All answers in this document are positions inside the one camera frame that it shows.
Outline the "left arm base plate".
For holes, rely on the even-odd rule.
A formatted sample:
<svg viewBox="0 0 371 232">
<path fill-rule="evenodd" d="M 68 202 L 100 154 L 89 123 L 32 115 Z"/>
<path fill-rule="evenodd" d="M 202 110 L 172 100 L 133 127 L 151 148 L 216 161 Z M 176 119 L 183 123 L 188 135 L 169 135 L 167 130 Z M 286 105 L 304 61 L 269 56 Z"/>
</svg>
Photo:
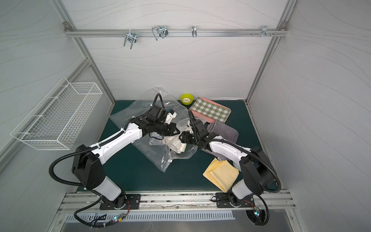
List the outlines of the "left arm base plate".
<svg viewBox="0 0 371 232">
<path fill-rule="evenodd" d="M 124 210 L 124 209 L 138 209 L 140 205 L 141 194 L 120 194 L 114 201 L 108 200 L 102 196 L 102 203 L 100 210 Z"/>
</svg>

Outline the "small metal bracket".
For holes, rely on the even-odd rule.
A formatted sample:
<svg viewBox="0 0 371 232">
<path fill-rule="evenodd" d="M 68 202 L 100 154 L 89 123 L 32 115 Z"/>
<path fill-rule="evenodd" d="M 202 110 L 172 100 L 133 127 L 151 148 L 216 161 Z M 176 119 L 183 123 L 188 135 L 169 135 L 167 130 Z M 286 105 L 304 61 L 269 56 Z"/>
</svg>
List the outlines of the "small metal bracket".
<svg viewBox="0 0 371 232">
<path fill-rule="evenodd" d="M 191 26 L 191 34 L 193 38 L 197 37 L 197 28 L 196 26 Z"/>
</svg>

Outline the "clear plastic vacuum bag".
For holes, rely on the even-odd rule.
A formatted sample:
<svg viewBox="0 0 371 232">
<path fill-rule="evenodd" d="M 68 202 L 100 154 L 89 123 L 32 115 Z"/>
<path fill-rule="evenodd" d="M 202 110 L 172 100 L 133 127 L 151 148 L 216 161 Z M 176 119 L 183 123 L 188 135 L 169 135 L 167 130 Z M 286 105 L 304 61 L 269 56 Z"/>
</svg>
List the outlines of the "clear plastic vacuum bag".
<svg viewBox="0 0 371 232">
<path fill-rule="evenodd" d="M 124 127 L 125 123 L 132 117 L 139 116 L 147 111 L 152 106 L 153 100 L 158 93 L 162 96 L 165 108 L 174 110 L 176 113 L 175 118 L 171 122 L 176 123 L 180 132 L 189 132 L 188 109 L 162 87 L 155 87 L 146 91 L 129 107 L 111 115 L 110 119 L 118 128 Z M 152 134 L 152 137 L 146 135 L 135 141 L 133 145 L 162 172 L 167 170 L 173 160 L 190 159 L 198 149 L 196 145 L 182 144 L 178 135 L 161 138 L 157 133 Z"/>
</svg>

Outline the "grey towel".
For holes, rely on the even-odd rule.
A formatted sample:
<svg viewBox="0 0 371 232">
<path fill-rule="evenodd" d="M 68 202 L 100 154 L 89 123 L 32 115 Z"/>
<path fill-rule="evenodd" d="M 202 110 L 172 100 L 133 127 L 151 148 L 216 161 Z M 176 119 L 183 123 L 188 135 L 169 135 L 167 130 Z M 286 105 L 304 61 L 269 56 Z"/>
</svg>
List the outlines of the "grey towel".
<svg viewBox="0 0 371 232">
<path fill-rule="evenodd" d="M 232 143 L 237 143 L 239 133 L 232 127 L 216 120 L 213 123 L 204 123 L 204 126 L 207 128 L 209 133 L 216 133 L 219 136 L 223 137 L 225 140 L 228 140 Z"/>
</svg>

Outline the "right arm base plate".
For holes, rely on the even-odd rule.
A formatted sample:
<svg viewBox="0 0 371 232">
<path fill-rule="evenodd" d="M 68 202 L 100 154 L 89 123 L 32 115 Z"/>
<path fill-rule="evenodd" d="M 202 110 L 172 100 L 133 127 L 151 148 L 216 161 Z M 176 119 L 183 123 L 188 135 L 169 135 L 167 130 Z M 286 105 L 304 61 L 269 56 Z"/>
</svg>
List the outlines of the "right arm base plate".
<svg viewBox="0 0 371 232">
<path fill-rule="evenodd" d="M 217 208 L 253 208 L 255 206 L 254 198 L 251 195 L 243 199 L 237 198 L 232 193 L 217 192 L 213 202 Z"/>
</svg>

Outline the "green table mat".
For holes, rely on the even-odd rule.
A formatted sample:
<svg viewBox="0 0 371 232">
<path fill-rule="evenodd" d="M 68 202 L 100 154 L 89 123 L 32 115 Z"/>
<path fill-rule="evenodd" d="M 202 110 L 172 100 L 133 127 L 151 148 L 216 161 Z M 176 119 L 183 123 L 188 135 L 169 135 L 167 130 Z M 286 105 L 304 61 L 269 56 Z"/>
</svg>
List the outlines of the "green table mat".
<svg viewBox="0 0 371 232">
<path fill-rule="evenodd" d="M 256 131 L 243 100 L 218 101 L 231 109 L 227 125 L 239 133 L 237 144 L 260 148 Z M 201 150 L 190 159 L 176 159 L 166 172 L 160 171 L 133 144 L 115 154 L 103 168 L 107 176 L 124 191 L 217 190 L 203 176 L 214 157 Z"/>
</svg>

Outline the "metal hook bracket right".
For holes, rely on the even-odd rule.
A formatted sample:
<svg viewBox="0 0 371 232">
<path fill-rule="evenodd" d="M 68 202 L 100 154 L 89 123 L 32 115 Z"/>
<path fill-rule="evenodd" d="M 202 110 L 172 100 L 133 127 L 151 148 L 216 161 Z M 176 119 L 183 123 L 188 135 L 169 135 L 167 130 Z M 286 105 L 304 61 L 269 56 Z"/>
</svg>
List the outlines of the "metal hook bracket right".
<svg viewBox="0 0 371 232">
<path fill-rule="evenodd" d="M 263 26 L 260 32 L 257 33 L 252 32 L 251 35 L 259 37 L 274 37 L 277 34 L 275 32 L 269 32 L 267 26 Z"/>
</svg>

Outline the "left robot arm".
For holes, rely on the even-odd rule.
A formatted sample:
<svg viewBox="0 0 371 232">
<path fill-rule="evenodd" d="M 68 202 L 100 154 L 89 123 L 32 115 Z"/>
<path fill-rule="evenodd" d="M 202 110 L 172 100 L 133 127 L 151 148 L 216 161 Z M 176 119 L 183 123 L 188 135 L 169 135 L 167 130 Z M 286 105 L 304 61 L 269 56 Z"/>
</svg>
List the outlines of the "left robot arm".
<svg viewBox="0 0 371 232">
<path fill-rule="evenodd" d="M 163 137 L 178 135 L 180 131 L 172 122 L 174 117 L 174 112 L 157 119 L 150 115 L 138 116 L 100 143 L 78 147 L 76 151 L 79 154 L 74 157 L 72 173 L 84 188 L 118 205 L 125 200 L 125 193 L 107 176 L 103 166 L 123 148 L 148 134 L 157 133 Z"/>
</svg>

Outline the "small green bowl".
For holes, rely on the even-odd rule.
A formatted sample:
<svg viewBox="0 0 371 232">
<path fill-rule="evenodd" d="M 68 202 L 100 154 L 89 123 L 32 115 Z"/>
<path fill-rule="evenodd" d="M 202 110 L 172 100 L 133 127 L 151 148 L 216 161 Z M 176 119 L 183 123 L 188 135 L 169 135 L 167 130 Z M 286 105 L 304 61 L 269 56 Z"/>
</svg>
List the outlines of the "small green bowl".
<svg viewBox="0 0 371 232">
<path fill-rule="evenodd" d="M 191 105 L 194 101 L 194 96 L 192 94 L 182 94 L 180 101 L 183 105 Z"/>
</svg>

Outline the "yellow towel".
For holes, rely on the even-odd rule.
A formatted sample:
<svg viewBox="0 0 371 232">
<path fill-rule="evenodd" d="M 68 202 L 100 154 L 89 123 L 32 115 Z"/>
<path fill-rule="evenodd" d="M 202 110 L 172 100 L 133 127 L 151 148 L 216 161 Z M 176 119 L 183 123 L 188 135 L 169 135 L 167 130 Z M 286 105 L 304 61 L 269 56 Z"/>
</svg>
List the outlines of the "yellow towel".
<svg viewBox="0 0 371 232">
<path fill-rule="evenodd" d="M 235 183 L 239 175 L 238 169 L 233 167 L 227 160 L 220 161 L 216 158 L 204 171 L 203 176 L 226 193 Z"/>
</svg>

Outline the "white rabbit patterned towel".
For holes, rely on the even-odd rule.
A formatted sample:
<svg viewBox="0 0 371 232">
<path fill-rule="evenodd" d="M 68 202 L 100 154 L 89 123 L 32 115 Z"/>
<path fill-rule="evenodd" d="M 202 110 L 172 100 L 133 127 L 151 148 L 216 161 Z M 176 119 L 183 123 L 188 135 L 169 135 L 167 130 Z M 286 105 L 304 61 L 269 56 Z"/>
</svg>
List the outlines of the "white rabbit patterned towel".
<svg viewBox="0 0 371 232">
<path fill-rule="evenodd" d="M 177 154 L 183 153 L 186 150 L 186 144 L 182 144 L 179 140 L 179 136 L 166 136 L 163 139 L 151 138 L 149 144 L 153 146 L 164 146 L 167 145 L 170 150 Z"/>
</svg>

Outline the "aluminium crossbar rail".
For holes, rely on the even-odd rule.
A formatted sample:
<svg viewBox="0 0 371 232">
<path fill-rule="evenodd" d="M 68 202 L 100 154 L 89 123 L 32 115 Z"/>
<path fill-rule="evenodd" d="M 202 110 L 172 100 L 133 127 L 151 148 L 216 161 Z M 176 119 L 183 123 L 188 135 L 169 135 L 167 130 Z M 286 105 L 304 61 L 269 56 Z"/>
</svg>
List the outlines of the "aluminium crossbar rail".
<svg viewBox="0 0 371 232">
<path fill-rule="evenodd" d="M 253 37 L 252 32 L 260 32 L 261 29 L 199 29 L 197 28 L 197 37 Z M 276 37 L 286 36 L 288 31 L 286 30 L 275 30 L 268 29 L 269 32 L 275 32 Z M 137 35 L 138 38 L 153 38 L 154 35 L 151 29 L 133 29 L 133 30 L 72 30 L 65 31 L 67 37 L 70 38 L 107 38 L 107 37 L 122 37 L 126 36 L 126 33 L 132 32 Z M 168 29 L 168 38 L 192 38 L 191 28 L 189 29 Z"/>
</svg>

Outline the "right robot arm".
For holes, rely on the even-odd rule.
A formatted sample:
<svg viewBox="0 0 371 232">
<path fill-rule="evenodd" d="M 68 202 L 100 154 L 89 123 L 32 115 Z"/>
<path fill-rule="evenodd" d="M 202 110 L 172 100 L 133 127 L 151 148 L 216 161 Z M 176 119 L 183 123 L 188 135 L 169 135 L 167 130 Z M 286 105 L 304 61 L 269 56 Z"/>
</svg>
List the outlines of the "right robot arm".
<svg viewBox="0 0 371 232">
<path fill-rule="evenodd" d="M 229 187 L 233 201 L 242 200 L 249 195 L 260 196 L 263 192 L 280 192 L 281 181 L 270 160 L 263 150 L 241 147 L 207 130 L 181 133 L 182 143 L 193 144 L 210 152 L 222 155 L 233 162 L 234 168 L 242 174 L 243 179 Z"/>
</svg>

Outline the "metal u-bolt clamp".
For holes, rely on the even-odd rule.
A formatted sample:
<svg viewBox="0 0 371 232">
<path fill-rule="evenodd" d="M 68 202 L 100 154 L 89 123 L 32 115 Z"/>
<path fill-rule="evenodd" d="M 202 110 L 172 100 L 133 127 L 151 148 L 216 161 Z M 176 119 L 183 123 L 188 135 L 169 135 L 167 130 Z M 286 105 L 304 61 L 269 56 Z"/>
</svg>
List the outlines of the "metal u-bolt clamp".
<svg viewBox="0 0 371 232">
<path fill-rule="evenodd" d="M 133 45 L 137 42 L 137 35 L 132 32 L 126 33 L 125 40 L 123 46 L 130 44 L 130 49 L 133 48 Z"/>
</svg>

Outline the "metal u-bolt hook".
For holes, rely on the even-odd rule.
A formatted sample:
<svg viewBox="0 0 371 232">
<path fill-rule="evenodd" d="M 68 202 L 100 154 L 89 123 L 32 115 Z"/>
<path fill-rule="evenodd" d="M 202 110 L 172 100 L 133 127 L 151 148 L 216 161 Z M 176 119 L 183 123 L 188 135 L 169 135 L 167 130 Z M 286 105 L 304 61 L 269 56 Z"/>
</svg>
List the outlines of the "metal u-bolt hook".
<svg viewBox="0 0 371 232">
<path fill-rule="evenodd" d="M 159 38 L 164 39 L 169 34 L 167 27 L 163 25 L 154 26 L 151 31 L 156 41 L 158 41 Z"/>
</svg>

